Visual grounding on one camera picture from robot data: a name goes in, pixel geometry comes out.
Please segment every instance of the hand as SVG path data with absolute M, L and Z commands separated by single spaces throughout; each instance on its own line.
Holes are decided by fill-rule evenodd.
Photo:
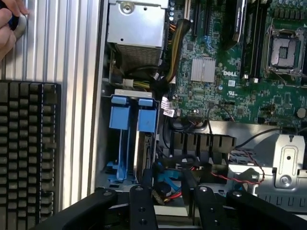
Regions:
M 28 14 L 29 11 L 24 5 L 23 0 L 2 0 L 6 8 L 0 9 L 0 61 L 14 47 L 16 37 L 8 22 L 12 18 L 12 13 L 19 17 L 21 13 Z

